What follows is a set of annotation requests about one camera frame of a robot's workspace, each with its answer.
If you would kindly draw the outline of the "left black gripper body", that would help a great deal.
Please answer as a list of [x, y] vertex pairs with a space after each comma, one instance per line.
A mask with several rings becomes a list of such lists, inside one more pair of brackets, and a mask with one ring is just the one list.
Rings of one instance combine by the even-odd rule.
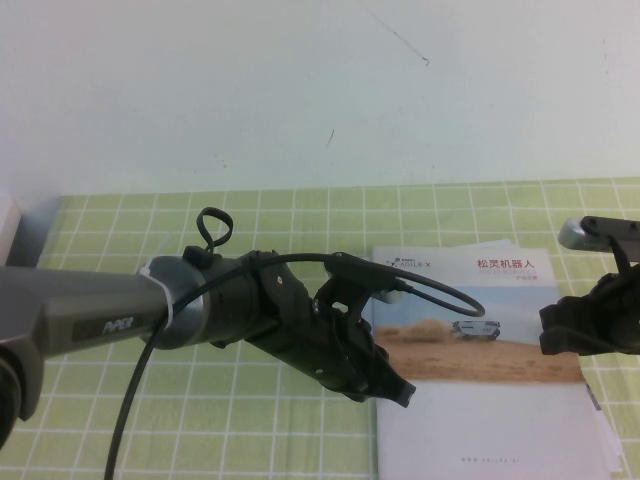
[[[321, 263], [329, 278], [311, 296], [290, 263]], [[247, 337], [252, 345], [344, 395], [344, 361], [362, 365], [359, 323], [367, 302], [381, 288], [372, 263], [344, 254], [254, 251], [247, 266], [260, 287], [264, 331]]]

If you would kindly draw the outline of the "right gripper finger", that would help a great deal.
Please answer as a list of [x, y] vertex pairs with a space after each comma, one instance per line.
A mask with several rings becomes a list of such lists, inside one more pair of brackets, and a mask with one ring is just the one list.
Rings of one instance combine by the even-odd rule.
[[540, 348], [543, 355], [567, 352], [567, 329], [562, 325], [544, 328], [540, 334]]
[[567, 315], [567, 297], [559, 299], [557, 302], [543, 307], [539, 311], [541, 325], [543, 328], [553, 328], [565, 323]]

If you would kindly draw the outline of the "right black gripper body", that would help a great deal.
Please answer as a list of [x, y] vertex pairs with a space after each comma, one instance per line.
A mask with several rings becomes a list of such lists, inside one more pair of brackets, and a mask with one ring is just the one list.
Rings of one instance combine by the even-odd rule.
[[578, 355], [639, 354], [639, 273], [607, 274], [571, 297], [570, 350]]

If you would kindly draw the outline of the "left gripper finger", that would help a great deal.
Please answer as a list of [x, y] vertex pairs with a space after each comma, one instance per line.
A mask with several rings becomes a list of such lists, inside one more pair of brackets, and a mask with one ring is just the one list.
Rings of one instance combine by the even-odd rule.
[[386, 350], [375, 343], [369, 323], [359, 323], [358, 333], [362, 337], [362, 366], [367, 381], [367, 396], [389, 400], [407, 408], [416, 387], [394, 370]]
[[393, 391], [387, 380], [391, 372], [391, 365], [386, 359], [375, 359], [364, 366], [349, 359], [344, 361], [346, 384], [344, 395], [354, 401], [364, 401], [369, 398], [393, 399]]

